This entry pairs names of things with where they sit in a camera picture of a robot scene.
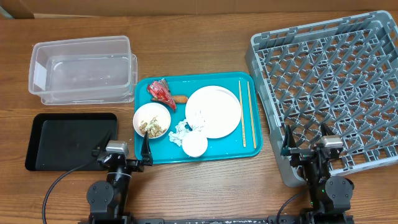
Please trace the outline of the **white cup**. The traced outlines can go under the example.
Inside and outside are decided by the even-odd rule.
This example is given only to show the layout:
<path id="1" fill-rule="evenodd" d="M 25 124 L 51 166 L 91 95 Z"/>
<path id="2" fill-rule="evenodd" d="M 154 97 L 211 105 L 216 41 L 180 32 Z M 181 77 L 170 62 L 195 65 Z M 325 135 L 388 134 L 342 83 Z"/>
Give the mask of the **white cup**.
<path id="1" fill-rule="evenodd" d="M 208 147 L 207 137 L 198 131 L 187 133 L 182 140 L 182 149 L 190 157 L 202 156 Z"/>

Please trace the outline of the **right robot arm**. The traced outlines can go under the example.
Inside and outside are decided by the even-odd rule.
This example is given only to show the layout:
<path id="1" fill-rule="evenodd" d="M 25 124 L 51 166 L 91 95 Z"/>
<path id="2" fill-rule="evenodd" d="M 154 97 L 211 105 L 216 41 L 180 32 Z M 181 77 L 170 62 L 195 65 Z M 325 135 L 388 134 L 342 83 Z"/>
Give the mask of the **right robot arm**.
<path id="1" fill-rule="evenodd" d="M 320 142 L 311 149 L 299 149 L 289 125 L 285 126 L 285 139 L 280 154 L 290 157 L 292 167 L 300 166 L 307 188 L 288 199 L 279 209 L 277 223 L 353 223 L 345 212 L 351 208 L 354 183 L 341 176 L 332 176 L 328 164 L 337 159 L 343 142 L 325 123 L 320 125 Z M 294 199 L 308 193 L 311 207 L 304 208 L 296 217 L 282 216 L 283 209 Z"/>

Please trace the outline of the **red snack wrapper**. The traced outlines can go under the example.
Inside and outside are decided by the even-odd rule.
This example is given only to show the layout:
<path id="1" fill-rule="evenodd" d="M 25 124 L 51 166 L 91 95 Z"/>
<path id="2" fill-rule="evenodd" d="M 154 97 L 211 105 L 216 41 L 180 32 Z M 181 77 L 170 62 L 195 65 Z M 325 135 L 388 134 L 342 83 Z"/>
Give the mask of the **red snack wrapper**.
<path id="1" fill-rule="evenodd" d="M 167 81 L 163 78 L 148 84 L 147 91 L 159 102 L 164 103 L 176 111 L 177 105 L 172 98 Z"/>

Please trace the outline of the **large white plate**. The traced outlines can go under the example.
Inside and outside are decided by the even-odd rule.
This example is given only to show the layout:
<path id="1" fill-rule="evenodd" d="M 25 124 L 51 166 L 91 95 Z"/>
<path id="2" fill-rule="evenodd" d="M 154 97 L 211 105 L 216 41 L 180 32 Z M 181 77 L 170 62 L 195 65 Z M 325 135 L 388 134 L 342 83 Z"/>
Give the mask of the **large white plate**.
<path id="1" fill-rule="evenodd" d="M 224 87 L 204 86 L 189 97 L 185 117 L 192 129 L 199 128 L 207 138 L 223 138 L 238 127 L 240 102 Z"/>

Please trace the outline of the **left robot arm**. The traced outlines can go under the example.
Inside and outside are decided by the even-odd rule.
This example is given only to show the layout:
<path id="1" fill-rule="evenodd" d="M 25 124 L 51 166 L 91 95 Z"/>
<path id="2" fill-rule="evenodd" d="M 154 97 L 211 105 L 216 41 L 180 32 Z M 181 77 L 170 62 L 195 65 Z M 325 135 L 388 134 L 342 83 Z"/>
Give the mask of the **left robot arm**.
<path id="1" fill-rule="evenodd" d="M 131 213 L 125 212 L 129 185 L 133 172 L 143 172 L 153 165 L 149 135 L 144 135 L 142 159 L 128 158 L 129 149 L 124 141 L 114 141 L 108 133 L 93 149 L 96 162 L 108 173 L 106 180 L 90 186 L 86 199 L 90 204 L 89 223 L 137 223 Z"/>

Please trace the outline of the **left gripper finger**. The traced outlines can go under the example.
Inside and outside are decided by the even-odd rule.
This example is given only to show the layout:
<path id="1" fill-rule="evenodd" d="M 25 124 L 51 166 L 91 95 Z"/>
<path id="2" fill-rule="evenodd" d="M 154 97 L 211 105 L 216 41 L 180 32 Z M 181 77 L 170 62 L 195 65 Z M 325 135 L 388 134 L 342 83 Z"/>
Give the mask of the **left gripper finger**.
<path id="1" fill-rule="evenodd" d="M 149 133 L 146 132 L 144 135 L 144 140 L 141 147 L 142 163 L 145 166 L 153 165 L 153 157 L 149 146 Z"/>
<path id="2" fill-rule="evenodd" d="M 99 141 L 99 143 L 93 148 L 93 155 L 98 156 L 105 151 L 107 144 L 111 140 L 113 133 L 108 131 L 105 136 Z"/>

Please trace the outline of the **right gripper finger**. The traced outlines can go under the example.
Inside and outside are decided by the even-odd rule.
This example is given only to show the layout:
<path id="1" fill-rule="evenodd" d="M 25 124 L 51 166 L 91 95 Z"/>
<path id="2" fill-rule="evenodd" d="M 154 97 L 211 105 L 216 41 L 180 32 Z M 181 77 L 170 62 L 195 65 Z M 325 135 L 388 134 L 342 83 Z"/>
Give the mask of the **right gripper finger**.
<path id="1" fill-rule="evenodd" d="M 320 125 L 322 136 L 333 136 L 335 135 L 334 132 L 329 128 L 326 123 L 322 123 Z"/>
<path id="2" fill-rule="evenodd" d="M 284 130 L 285 130 L 285 139 L 283 141 L 280 154 L 281 156 L 289 156 L 290 149 L 296 148 L 296 143 L 292 134 L 292 130 L 288 124 L 284 126 Z"/>

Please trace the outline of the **white tissue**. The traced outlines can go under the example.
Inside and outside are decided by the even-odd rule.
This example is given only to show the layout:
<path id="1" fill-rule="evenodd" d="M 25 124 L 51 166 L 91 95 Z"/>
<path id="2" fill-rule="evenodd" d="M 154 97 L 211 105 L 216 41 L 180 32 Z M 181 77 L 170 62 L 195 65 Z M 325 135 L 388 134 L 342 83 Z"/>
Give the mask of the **white tissue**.
<path id="1" fill-rule="evenodd" d="M 178 125 L 175 126 L 175 132 L 169 132 L 169 141 L 175 143 L 178 147 L 181 147 L 184 137 L 190 131 L 187 120 L 185 119 L 180 121 Z"/>

